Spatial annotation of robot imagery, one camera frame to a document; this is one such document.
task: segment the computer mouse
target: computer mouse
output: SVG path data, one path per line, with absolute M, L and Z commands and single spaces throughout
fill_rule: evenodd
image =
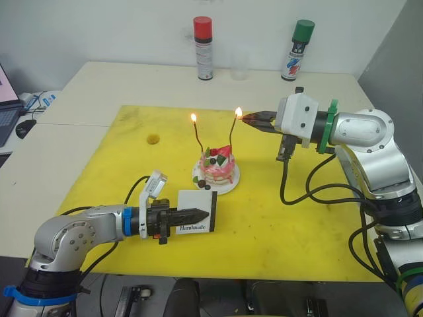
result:
M 32 127 L 37 123 L 37 120 L 25 120 L 21 123 L 19 123 L 16 126 L 16 135 L 18 137 L 20 137 L 21 139 L 23 139 L 25 137 L 25 135 L 28 134 L 28 132 L 32 129 Z

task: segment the laptop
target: laptop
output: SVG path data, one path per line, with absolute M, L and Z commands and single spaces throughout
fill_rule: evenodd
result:
M 0 147 L 13 131 L 22 109 L 22 103 L 0 65 Z

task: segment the spray can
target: spray can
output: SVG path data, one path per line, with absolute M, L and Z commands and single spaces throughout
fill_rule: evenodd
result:
M 209 81 L 213 78 L 213 30 L 211 18 L 194 18 L 194 40 L 196 43 L 198 78 L 203 81 Z
M 315 23 L 310 20 L 298 20 L 292 36 L 292 50 L 288 53 L 282 68 L 282 78 L 286 81 L 294 81 L 301 67 L 304 57 L 305 46 L 310 42 Z

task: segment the lit candle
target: lit candle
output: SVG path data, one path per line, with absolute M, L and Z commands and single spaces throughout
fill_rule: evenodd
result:
M 229 132 L 229 144 L 230 144 L 230 146 L 232 146 L 232 131 L 233 131 L 233 127 L 235 127 L 235 122 L 237 121 L 237 119 L 241 119 L 242 117 L 243 117 L 243 111 L 241 110 L 241 107 L 238 107 L 237 109 L 235 109 L 235 118 L 233 118 L 231 132 Z
M 197 116 L 196 114 L 191 114 L 191 120 L 192 123 L 194 124 L 194 130 L 196 132 L 196 139 L 198 144 L 201 146 L 201 152 L 203 153 L 203 145 L 201 144 L 200 140 L 198 139 L 198 132 L 197 132 L 197 126 L 196 126 L 196 121 L 197 121 Z

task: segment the yellow mat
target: yellow mat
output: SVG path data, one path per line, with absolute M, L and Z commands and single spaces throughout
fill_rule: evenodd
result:
M 191 169 L 200 156 L 190 113 L 197 113 L 198 133 L 204 147 L 229 143 L 234 113 L 122 106 L 59 212 L 84 206 L 123 203 L 132 184 L 153 169 L 168 176 L 161 197 L 177 205 L 178 190 L 195 189 Z M 160 142 L 149 145 L 156 133 Z M 289 279 L 310 281 L 375 281 L 348 251 L 348 237 L 360 226 L 358 206 L 353 203 L 319 205 L 307 200 L 282 205 L 279 186 L 282 164 L 275 161 L 280 135 L 263 133 L 238 121 L 233 132 L 233 153 L 241 180 L 230 193 L 217 198 L 215 232 L 172 235 L 169 243 L 140 240 L 133 236 L 95 269 L 98 272 L 216 277 L 240 279 Z M 314 149 L 298 146 L 289 164 L 286 197 L 304 194 L 310 170 L 325 157 Z M 345 182 L 339 163 L 324 167 L 312 187 Z M 138 187 L 129 205 L 138 206 Z M 319 197 L 350 197 L 342 189 Z M 356 241 L 356 249 L 364 256 Z M 87 256 L 84 268 L 109 249 L 97 246 Z

